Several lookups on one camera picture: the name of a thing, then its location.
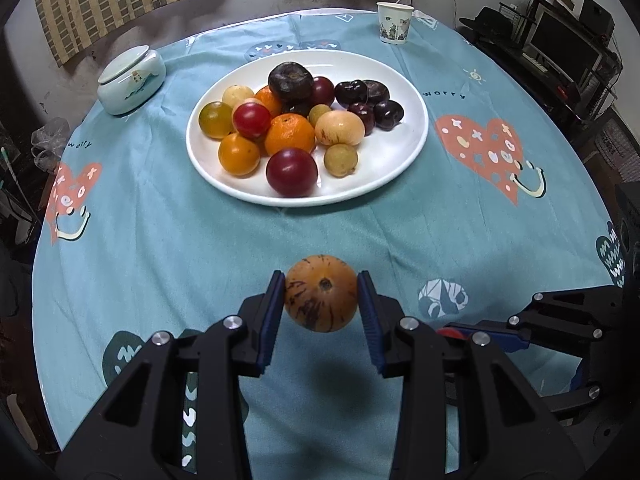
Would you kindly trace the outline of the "small red tomato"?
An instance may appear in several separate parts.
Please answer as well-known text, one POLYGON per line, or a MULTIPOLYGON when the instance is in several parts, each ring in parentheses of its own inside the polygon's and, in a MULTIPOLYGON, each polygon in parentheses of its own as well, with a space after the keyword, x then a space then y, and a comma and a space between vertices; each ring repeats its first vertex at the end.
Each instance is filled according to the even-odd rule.
POLYGON ((468 337, 465 336, 464 333, 461 333, 460 330, 457 330, 454 327, 442 327, 436 330, 436 333, 438 333, 440 336, 451 338, 451 339, 461 339, 461 340, 468 339, 468 337))

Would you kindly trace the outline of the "striped pepino melon front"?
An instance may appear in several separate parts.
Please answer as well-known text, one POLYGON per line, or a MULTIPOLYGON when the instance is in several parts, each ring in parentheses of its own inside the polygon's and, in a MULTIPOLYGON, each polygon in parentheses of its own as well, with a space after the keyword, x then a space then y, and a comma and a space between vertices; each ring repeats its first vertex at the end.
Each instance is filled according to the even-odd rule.
POLYGON ((350 323, 357 307, 357 274, 345 261, 313 255, 288 270, 284 310, 306 330, 337 332, 350 323))

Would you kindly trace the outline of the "dark red plum back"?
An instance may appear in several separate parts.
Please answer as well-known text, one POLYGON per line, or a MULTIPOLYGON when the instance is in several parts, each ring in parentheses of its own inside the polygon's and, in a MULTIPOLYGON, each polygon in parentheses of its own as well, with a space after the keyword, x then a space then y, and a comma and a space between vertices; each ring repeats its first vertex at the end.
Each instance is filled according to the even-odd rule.
POLYGON ((318 167, 311 154, 301 148, 284 148, 268 160, 266 178, 280 195, 304 197, 316 186, 318 167))

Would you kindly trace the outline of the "yellow orange citrus fruit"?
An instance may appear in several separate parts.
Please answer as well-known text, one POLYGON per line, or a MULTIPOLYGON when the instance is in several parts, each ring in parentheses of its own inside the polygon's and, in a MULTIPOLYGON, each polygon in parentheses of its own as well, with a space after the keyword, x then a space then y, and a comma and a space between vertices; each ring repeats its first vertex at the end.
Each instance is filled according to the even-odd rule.
POLYGON ((261 158, 258 146, 239 133, 228 134, 219 144, 219 162, 232 176, 248 176, 259 166, 261 158))

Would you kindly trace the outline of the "small tan longan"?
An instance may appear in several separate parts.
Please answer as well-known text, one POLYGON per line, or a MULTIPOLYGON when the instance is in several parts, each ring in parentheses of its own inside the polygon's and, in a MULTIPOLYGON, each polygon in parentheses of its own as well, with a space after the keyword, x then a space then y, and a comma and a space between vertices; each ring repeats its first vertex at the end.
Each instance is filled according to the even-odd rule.
POLYGON ((358 152, 348 144, 331 145, 323 156, 326 171, 333 177, 344 178, 352 174, 358 165, 358 152))

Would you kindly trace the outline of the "orange mandarin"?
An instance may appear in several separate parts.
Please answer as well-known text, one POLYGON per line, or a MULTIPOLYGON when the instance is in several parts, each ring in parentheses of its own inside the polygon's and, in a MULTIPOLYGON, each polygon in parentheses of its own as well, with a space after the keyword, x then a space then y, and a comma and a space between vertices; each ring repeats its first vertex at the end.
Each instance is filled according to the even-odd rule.
POLYGON ((269 110, 271 117, 277 117, 282 113, 283 104, 281 100, 271 91, 268 86, 259 89, 255 93, 254 98, 258 99, 259 102, 265 105, 266 109, 269 110))
POLYGON ((305 117, 291 113, 273 118, 264 140, 269 156, 285 148, 300 148, 311 153, 315 147, 314 127, 305 117))

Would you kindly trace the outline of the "red cherry tomato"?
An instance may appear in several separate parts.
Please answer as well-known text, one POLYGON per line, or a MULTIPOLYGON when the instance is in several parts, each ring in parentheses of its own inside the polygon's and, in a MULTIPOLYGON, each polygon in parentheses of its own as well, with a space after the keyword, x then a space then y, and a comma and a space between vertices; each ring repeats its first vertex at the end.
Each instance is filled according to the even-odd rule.
POLYGON ((240 104, 232 114, 236 131, 250 140, 262 138, 269 130, 271 114, 267 107, 257 102, 240 104))

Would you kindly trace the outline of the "pale peach fruit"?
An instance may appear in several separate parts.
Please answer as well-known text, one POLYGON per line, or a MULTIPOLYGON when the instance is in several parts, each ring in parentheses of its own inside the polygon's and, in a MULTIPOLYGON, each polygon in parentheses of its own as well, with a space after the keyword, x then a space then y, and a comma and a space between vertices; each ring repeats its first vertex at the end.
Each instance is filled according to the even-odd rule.
POLYGON ((364 138, 366 128, 362 120, 347 110, 331 110, 321 115, 314 126, 317 142, 331 146, 333 144, 358 145, 364 138))

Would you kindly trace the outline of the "yellow small citrus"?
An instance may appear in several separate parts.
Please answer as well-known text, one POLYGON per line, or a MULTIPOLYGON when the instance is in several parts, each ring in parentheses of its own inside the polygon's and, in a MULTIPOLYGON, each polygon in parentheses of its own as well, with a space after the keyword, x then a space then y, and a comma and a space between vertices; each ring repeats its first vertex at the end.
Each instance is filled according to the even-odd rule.
POLYGON ((198 114, 198 124, 209 139, 221 140, 233 132, 232 108, 221 101, 209 102, 198 114))

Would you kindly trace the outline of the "dark cherry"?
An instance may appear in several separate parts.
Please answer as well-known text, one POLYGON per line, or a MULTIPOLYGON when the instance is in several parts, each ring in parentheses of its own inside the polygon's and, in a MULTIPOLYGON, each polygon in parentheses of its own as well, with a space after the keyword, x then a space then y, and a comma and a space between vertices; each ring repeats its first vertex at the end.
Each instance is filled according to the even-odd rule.
POLYGON ((287 102, 283 107, 285 113, 297 114, 303 117, 308 117, 311 109, 312 104, 308 101, 291 101, 287 102))
POLYGON ((342 81, 334 87, 334 98, 341 107, 365 103, 368 99, 368 87, 363 80, 342 81))
POLYGON ((347 110, 360 118, 364 125, 364 135, 370 136, 376 124, 373 108, 366 103, 352 103, 347 110))
POLYGON ((373 113, 376 125, 385 131, 393 130, 405 115, 402 106, 393 100, 382 101, 375 104, 373 113))

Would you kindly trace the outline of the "pale yellow round fruit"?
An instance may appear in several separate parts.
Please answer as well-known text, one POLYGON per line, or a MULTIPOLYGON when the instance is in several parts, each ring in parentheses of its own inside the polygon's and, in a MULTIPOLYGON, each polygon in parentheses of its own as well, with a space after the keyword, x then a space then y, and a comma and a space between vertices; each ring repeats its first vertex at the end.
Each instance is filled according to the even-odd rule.
POLYGON ((250 99, 254 96, 254 91, 244 84, 232 84, 224 89, 222 94, 222 102, 229 105, 231 108, 235 108, 237 105, 243 103, 246 99, 250 99))

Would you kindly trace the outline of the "dark brown water chestnut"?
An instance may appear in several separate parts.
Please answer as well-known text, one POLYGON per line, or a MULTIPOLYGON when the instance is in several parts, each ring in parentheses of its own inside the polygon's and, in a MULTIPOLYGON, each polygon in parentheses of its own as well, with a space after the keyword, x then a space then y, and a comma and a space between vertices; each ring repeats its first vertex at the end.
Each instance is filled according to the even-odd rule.
POLYGON ((390 99, 390 90, 385 84, 377 80, 363 79, 362 81, 367 87, 367 104, 375 106, 381 102, 387 102, 390 99))

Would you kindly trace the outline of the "large red plum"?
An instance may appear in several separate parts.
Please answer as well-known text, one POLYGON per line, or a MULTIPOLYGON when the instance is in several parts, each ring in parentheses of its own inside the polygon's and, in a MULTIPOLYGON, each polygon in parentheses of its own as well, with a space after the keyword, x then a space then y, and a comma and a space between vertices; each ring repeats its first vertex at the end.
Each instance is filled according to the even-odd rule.
POLYGON ((312 81, 310 102, 312 106, 331 106, 334 101, 334 84, 323 76, 314 77, 312 81))

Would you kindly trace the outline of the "large dark mangosteen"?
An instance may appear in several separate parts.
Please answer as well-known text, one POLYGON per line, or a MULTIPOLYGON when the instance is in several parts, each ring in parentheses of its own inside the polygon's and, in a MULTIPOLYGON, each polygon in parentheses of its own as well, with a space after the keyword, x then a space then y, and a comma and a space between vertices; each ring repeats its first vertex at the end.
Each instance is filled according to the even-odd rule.
POLYGON ((308 99, 313 85, 314 76, 296 62, 281 63, 268 75, 269 89, 283 102, 308 99))

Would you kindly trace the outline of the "clear plastic bag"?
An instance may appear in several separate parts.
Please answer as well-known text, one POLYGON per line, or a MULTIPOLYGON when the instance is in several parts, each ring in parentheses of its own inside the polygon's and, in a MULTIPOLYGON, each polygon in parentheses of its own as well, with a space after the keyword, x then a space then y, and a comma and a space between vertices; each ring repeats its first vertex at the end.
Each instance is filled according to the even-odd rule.
POLYGON ((70 138, 70 125, 61 117, 55 117, 35 130, 30 138, 35 166, 54 174, 70 138))

